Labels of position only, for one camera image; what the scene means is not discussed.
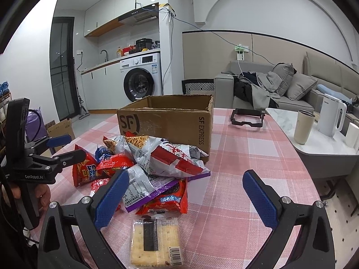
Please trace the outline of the person's left hand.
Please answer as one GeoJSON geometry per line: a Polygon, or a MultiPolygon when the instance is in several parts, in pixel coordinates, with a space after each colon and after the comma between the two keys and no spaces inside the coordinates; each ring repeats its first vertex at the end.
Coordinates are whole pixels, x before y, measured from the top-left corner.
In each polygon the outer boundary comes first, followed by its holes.
{"type": "MultiPolygon", "coordinates": [[[[15,199],[21,199],[21,190],[16,185],[10,185],[13,196],[15,199]]],[[[35,197],[38,199],[38,208],[40,211],[47,211],[49,204],[51,193],[49,186],[46,184],[39,184],[35,187],[34,190],[35,197]]]]}

